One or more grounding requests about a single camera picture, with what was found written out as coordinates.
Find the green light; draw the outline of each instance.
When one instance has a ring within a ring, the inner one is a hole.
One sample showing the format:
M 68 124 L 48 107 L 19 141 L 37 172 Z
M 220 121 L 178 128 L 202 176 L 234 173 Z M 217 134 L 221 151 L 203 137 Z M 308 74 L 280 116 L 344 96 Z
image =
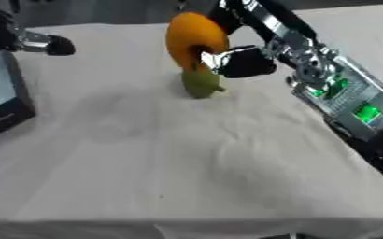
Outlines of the green light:
M 315 97 L 320 97 L 322 94 L 324 94 L 324 91 L 313 91 L 312 95 Z
M 360 105 L 354 115 L 363 123 L 370 123 L 381 114 L 380 110 L 373 105 L 365 103 Z
M 330 86 L 330 89 L 327 91 L 325 95 L 325 99 L 331 99 L 334 96 L 336 96 L 339 92 L 341 92 L 343 89 L 348 86 L 348 79 L 346 78 L 341 78 L 335 84 Z

